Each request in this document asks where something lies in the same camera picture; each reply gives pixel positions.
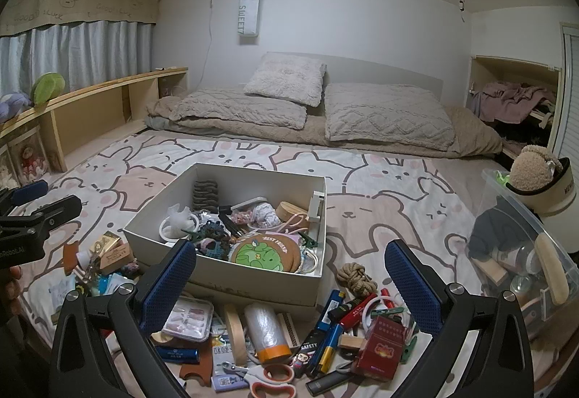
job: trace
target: gray curtain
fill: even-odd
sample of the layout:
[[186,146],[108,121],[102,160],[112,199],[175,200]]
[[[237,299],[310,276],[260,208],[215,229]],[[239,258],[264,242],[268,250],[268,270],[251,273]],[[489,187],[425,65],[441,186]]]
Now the gray curtain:
[[56,71],[64,92],[151,71],[152,24],[96,21],[44,26],[0,37],[0,94],[30,94]]

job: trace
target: metal screw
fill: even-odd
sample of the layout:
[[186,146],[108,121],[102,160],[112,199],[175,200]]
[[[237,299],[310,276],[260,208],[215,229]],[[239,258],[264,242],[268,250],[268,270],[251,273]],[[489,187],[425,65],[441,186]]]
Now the metal screw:
[[515,294],[513,292],[511,292],[510,290],[505,290],[503,292],[503,298],[507,302],[514,302],[516,300]]
[[118,291],[121,295],[128,295],[130,294],[133,290],[134,290],[135,286],[132,285],[130,282],[127,282],[125,284],[122,284],[119,288]]
[[462,295],[464,293],[464,287],[462,287],[462,285],[457,284],[456,282],[453,282],[452,284],[450,284],[448,286],[448,289],[454,294],[454,295]]
[[76,290],[71,290],[69,293],[67,293],[67,300],[69,302],[74,302],[74,300],[78,299],[78,297],[80,297],[80,294]]

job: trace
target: purple plush toy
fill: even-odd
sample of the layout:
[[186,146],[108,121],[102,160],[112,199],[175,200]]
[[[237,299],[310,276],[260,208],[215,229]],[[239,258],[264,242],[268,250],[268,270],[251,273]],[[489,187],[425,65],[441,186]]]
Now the purple plush toy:
[[23,107],[32,105],[30,98],[24,93],[5,94],[0,98],[0,123],[17,116]]

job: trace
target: human hand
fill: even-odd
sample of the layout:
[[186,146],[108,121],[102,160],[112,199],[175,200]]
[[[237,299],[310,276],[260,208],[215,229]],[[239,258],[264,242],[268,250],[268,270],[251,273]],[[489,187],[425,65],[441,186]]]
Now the human hand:
[[9,269],[9,279],[5,285],[0,288],[4,288],[8,303],[6,309],[10,311],[14,316],[22,313],[22,306],[18,300],[18,296],[22,292],[18,280],[22,277],[22,269],[20,266],[13,266]]

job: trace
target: white wall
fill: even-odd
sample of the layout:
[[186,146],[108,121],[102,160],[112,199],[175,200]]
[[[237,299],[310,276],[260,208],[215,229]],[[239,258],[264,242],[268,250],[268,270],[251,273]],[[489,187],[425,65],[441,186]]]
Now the white wall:
[[560,68],[561,22],[579,23],[579,8],[524,7],[473,13],[471,53]]
[[[153,66],[189,67],[198,83],[209,43],[210,0],[162,0]],[[444,81],[442,102],[467,90],[470,15],[441,0],[261,0],[259,37],[237,35],[239,0],[214,0],[213,42],[203,86],[247,82],[267,51],[367,60]]]

